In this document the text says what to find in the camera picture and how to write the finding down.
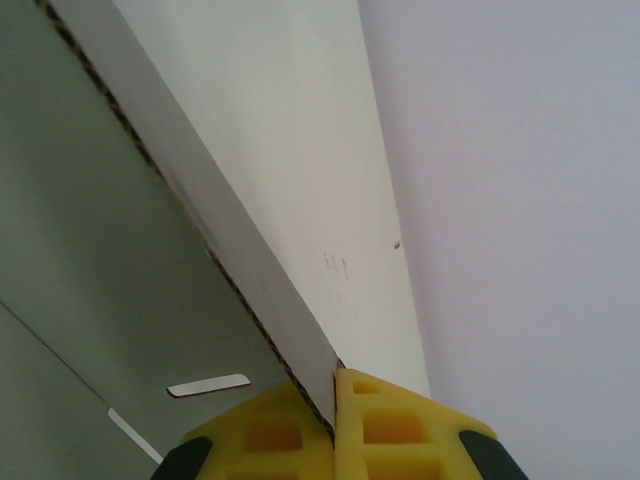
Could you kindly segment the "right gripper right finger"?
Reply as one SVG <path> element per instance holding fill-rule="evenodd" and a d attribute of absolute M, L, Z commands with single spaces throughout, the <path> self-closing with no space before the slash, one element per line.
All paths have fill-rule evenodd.
<path fill-rule="evenodd" d="M 366 373 L 335 377 L 337 479 L 524 479 L 485 423 Z"/>

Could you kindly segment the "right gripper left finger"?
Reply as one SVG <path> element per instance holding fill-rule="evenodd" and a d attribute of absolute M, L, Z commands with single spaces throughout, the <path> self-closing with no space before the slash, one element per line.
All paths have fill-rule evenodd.
<path fill-rule="evenodd" d="M 160 479 L 332 479 L 329 434 L 292 383 L 188 432 L 158 466 Z"/>

